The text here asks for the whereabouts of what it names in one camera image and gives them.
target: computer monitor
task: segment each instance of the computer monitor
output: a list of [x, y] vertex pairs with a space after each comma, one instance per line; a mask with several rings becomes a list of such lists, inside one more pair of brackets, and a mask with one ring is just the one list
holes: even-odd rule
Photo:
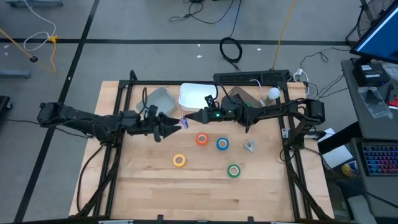
[[350, 52], [361, 56], [361, 64], [371, 59], [398, 64], [398, 0], [391, 3]]

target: gray container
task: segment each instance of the gray container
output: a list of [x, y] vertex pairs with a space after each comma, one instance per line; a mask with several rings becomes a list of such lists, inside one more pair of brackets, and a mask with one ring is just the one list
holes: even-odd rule
[[[176, 103], [177, 100], [175, 97], [169, 91], [167, 91], [166, 88], [161, 86], [148, 95], [147, 107], [150, 105], [155, 105], [157, 106], [156, 115], [158, 115], [159, 112], [163, 112], [167, 116], [170, 116], [170, 114], [175, 110]], [[143, 107], [144, 104], [142, 101], [136, 105], [138, 111], [141, 111]]]

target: blue tape roll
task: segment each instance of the blue tape roll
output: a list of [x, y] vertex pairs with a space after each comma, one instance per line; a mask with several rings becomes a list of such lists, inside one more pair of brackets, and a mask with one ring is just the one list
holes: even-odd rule
[[[220, 146], [220, 142], [222, 142], [222, 141], [224, 141], [224, 142], [226, 143], [226, 145], [225, 145], [224, 147]], [[221, 150], [221, 151], [227, 150], [228, 146], [229, 146], [228, 139], [226, 139], [226, 138], [219, 138], [219, 139], [217, 140], [217, 148], [218, 148], [218, 150]]]

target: yellow tape roll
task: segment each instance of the yellow tape roll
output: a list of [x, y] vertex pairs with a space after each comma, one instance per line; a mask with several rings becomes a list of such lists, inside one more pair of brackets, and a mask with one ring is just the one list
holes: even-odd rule
[[185, 156], [183, 155], [183, 154], [176, 154], [176, 155], [174, 155], [174, 157], [173, 157], [173, 164], [176, 166], [176, 167], [182, 167], [182, 166], [184, 166], [185, 165], [185, 161], [186, 161], [186, 159], [185, 159]]

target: black floor stripe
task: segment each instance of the black floor stripe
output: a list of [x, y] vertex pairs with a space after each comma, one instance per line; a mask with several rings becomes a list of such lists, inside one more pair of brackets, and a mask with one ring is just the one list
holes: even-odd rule
[[[59, 102], [63, 103], [65, 101], [65, 98], [67, 96], [67, 92], [68, 92], [68, 89], [70, 86], [70, 82], [72, 81], [73, 74], [75, 73], [77, 63], [79, 62], [81, 51], [83, 50], [85, 40], [87, 39], [88, 31], [90, 30], [91, 24], [93, 23], [93, 18], [94, 18], [94, 15], [97, 10], [99, 2], [100, 2], [100, 0], [95, 0], [93, 3], [93, 6], [91, 7], [90, 15], [88, 16], [86, 26], [81, 35], [79, 45], [76, 49], [75, 56], [73, 57], [72, 64], [70, 65], [67, 78], [65, 80], [60, 97], [58, 99]], [[19, 204], [18, 211], [17, 211], [17, 214], [14, 219], [14, 223], [22, 222], [25, 217], [26, 210], [29, 206], [30, 198], [32, 197], [33, 191], [35, 189], [37, 179], [39, 178], [39, 175], [40, 175], [40, 171], [42, 170], [43, 163], [44, 163], [45, 157], [47, 155], [47, 151], [49, 149], [53, 134], [54, 134], [53, 128], [48, 129], [47, 133], [45, 134], [42, 147], [40, 149], [39, 155], [37, 156], [37, 160], [36, 160], [35, 166], [33, 168], [32, 174], [30, 175], [29, 182], [28, 182], [25, 192], [24, 192], [24, 196], [22, 197], [21, 203]]]
[[[14, 39], [17, 43], [23, 43], [25, 39]], [[45, 39], [30, 39], [28, 43], [42, 43]], [[59, 44], [79, 44], [81, 39], [58, 39]], [[278, 40], [238, 40], [244, 45], [277, 45]], [[11, 43], [8, 39], [0, 39], [0, 43]], [[85, 39], [84, 44], [220, 44], [220, 40], [124, 40], [124, 39]], [[347, 46], [345, 41], [327, 40], [283, 40], [281, 45], [304, 46]]]

